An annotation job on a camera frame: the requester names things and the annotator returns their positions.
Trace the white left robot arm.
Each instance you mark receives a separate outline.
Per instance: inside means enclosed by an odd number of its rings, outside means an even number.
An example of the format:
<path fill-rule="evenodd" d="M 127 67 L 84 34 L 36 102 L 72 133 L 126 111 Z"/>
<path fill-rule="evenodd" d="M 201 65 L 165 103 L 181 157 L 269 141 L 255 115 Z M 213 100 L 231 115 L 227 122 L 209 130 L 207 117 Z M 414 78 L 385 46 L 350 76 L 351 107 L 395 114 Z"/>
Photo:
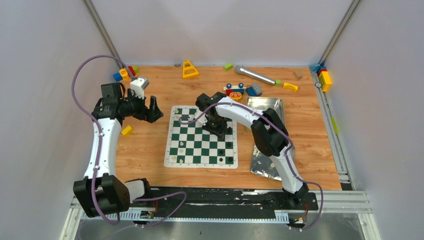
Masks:
<path fill-rule="evenodd" d="M 89 218 L 125 212 L 135 200 L 140 206 L 153 201 L 146 178 L 121 182 L 116 177 L 117 143 L 126 117 L 154 123 L 163 117 L 155 96 L 146 106 L 146 78 L 130 82 L 125 89 L 119 82 L 101 85 L 102 97 L 89 117 L 93 120 L 93 144 L 82 180 L 75 181 L 73 192 Z"/>

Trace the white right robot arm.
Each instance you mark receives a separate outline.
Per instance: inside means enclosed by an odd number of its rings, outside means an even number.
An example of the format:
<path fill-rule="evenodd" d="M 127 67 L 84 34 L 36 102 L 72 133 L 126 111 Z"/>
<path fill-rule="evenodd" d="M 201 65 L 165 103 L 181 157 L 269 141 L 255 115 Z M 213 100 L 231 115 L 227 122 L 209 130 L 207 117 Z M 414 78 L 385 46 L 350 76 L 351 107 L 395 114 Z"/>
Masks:
<path fill-rule="evenodd" d="M 275 165 L 282 181 L 282 189 L 286 193 L 286 204 L 292 209 L 298 209 L 305 203 L 309 187 L 299 176 L 291 154 L 293 141 L 274 109 L 252 108 L 221 92 L 213 96 L 203 93 L 197 97 L 195 105 L 201 111 L 195 121 L 201 122 L 205 131 L 216 135 L 220 140 L 225 138 L 228 120 L 250 128 L 256 148 Z"/>

